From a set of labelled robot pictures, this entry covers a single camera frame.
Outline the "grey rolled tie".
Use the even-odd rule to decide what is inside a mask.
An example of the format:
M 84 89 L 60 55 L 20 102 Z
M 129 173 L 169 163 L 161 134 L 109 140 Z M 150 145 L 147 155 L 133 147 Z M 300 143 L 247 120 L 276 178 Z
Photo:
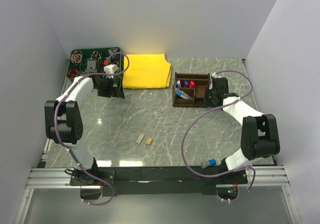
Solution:
M 113 47 L 113 48 L 108 49 L 109 57 L 117 58 L 119 56 L 120 50 L 121 49 L 119 47 Z

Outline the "green compartment tray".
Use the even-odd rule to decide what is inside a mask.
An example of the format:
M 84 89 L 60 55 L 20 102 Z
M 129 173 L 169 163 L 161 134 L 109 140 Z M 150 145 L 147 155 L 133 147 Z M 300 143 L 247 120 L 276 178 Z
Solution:
M 68 64 L 68 71 L 67 71 L 67 78 L 69 78 L 68 76 L 68 72 L 71 69 L 77 69 L 78 70 L 78 75 L 81 75 L 83 73 L 86 72 L 99 72 L 99 73 L 103 73 L 104 71 L 104 66 L 108 65 L 108 64 L 117 64 L 119 67 L 119 72 L 122 71 L 124 69 L 124 56 L 122 54 L 120 54 L 117 58 L 111 58 L 109 57 L 109 53 L 108 53 L 108 49 L 113 48 L 113 47 L 98 47 L 98 48 L 88 48 L 88 49 L 75 49 L 70 53 L 70 57 L 69 57 L 69 64 Z M 71 63 L 71 54 L 76 51 L 82 51 L 82 61 L 80 65 L 73 65 Z M 91 60 L 91 53 L 94 50 L 98 50 L 101 51 L 101 61 L 94 61 Z

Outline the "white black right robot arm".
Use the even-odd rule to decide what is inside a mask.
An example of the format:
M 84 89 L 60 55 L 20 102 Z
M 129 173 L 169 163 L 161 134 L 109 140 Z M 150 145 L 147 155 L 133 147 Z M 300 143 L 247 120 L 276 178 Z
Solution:
M 230 93 L 228 86 L 226 78 L 213 77 L 204 96 L 205 106 L 219 108 L 241 124 L 240 148 L 220 164 L 219 177 L 224 183 L 237 177 L 237 169 L 274 156 L 281 149 L 276 117 L 251 108 L 237 94 Z

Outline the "brown wooden desk organizer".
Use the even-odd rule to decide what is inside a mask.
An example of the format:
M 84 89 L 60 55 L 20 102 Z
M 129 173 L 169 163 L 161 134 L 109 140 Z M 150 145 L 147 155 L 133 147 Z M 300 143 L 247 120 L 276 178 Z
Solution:
M 179 88 L 192 99 L 183 99 L 176 95 L 176 82 L 177 80 L 181 81 L 182 87 Z M 195 83 L 194 88 L 184 87 L 184 81 L 193 81 Z M 204 106 L 204 97 L 206 88 L 209 87 L 211 82 L 209 74 L 194 74 L 194 73 L 175 73 L 172 87 L 172 105 L 173 107 L 201 107 Z

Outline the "yellow small eraser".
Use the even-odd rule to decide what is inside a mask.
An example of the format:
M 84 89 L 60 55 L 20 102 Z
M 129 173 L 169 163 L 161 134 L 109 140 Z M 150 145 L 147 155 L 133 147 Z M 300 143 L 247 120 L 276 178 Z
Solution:
M 153 141 L 152 138 L 147 138 L 146 144 L 147 144 L 147 145 L 151 145 L 152 141 Z

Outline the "pink brown rolled tie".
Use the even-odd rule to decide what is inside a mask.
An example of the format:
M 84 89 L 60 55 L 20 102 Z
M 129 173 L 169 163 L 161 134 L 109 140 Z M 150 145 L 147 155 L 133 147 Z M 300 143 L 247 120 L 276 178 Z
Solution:
M 73 65 L 80 65 L 82 61 L 82 51 L 76 50 L 71 54 L 70 61 Z

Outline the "black patterned rolled tie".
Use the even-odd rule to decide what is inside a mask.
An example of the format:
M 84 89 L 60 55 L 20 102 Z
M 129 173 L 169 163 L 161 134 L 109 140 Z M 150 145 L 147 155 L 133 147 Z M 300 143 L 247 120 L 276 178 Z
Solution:
M 101 51 L 98 51 L 98 50 L 94 50 L 92 53 L 91 53 L 91 60 L 94 60 L 94 61 L 98 61 L 100 62 L 101 59 L 102 59 L 102 53 Z

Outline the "clear blue ballpoint pen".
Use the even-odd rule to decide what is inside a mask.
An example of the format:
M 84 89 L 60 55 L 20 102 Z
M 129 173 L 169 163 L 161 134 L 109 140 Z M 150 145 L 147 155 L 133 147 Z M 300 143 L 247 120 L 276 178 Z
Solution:
M 190 95 L 188 95 L 187 93 L 185 93 L 184 91 L 182 91 L 179 88 L 175 89 L 176 95 L 180 96 L 180 97 L 184 97 L 185 99 L 192 99 L 192 97 Z

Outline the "pink highlighter marker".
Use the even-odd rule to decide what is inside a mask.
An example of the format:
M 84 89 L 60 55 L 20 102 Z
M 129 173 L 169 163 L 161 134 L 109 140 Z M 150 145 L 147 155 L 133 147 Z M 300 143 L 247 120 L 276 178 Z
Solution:
M 193 81 L 190 81 L 188 86 L 189 86 L 189 88 L 194 88 L 195 87 L 195 83 Z

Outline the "blue capped marker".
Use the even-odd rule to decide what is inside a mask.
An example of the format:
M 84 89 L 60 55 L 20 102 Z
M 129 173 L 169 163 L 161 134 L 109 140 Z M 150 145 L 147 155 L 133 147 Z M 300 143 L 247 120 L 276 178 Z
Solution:
M 176 91 L 175 92 L 177 96 L 183 98 L 183 99 L 192 99 L 189 95 L 184 93 L 183 91 Z

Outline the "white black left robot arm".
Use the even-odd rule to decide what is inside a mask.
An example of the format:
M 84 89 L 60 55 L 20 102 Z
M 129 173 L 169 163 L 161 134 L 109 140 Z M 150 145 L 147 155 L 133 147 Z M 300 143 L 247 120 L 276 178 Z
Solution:
M 79 105 L 92 90 L 106 97 L 121 97 L 114 87 L 115 77 L 122 79 L 130 64 L 120 70 L 117 64 L 97 64 L 73 79 L 71 86 L 57 99 L 44 105 L 45 132 L 49 139 L 60 144 L 75 162 L 72 175 L 83 179 L 88 185 L 102 181 L 96 159 L 89 153 L 82 136 L 84 126 Z

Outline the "purple capped marker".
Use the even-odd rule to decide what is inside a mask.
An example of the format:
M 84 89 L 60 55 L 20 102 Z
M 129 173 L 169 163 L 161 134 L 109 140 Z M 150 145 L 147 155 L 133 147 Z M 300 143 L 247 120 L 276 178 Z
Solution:
M 189 87 L 189 82 L 188 81 L 184 81 L 183 86 L 186 87 L 186 88 Z

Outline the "aluminium frame rail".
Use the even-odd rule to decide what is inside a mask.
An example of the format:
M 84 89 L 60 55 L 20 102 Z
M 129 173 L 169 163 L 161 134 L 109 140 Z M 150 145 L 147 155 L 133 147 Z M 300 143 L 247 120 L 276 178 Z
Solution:
M 254 187 L 289 186 L 283 166 L 253 166 L 255 169 Z

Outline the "lilac highlighter marker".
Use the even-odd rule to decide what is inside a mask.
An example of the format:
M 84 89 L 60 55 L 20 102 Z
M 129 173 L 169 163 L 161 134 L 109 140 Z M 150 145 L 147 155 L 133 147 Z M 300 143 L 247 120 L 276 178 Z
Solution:
M 180 80 L 177 80 L 177 81 L 176 81 L 176 86 L 177 86 L 178 88 L 181 88 L 181 87 L 182 87 L 182 84 L 181 84 L 181 81 L 180 81 Z

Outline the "white worn eraser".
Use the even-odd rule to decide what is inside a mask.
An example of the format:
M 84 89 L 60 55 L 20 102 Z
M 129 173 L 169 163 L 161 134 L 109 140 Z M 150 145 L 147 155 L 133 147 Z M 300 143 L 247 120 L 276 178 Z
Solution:
M 142 142 L 142 140 L 143 140 L 144 137 L 145 137 L 145 135 L 144 135 L 143 133 L 141 133 L 141 134 L 138 136 L 138 138 L 137 138 L 137 140 L 136 140 L 136 143 L 137 143 L 137 144 L 140 144 L 140 143 Z

